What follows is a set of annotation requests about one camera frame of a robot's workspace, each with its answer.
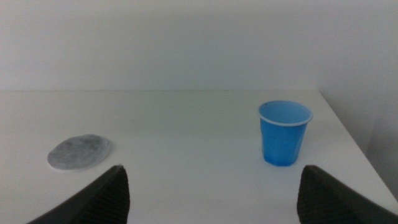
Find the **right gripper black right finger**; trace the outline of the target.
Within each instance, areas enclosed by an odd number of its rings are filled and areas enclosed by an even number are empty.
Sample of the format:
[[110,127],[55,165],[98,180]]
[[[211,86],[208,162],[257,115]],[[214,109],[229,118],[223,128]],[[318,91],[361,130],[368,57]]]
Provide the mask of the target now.
[[300,223],[397,224],[397,215],[315,165],[303,168],[297,199]]

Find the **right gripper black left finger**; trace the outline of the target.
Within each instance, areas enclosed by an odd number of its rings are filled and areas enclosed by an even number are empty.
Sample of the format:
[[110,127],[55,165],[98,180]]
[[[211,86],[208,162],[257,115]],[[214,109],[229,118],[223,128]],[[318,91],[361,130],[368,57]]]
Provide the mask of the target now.
[[84,189],[32,223],[127,223],[130,194],[127,172],[112,166]]

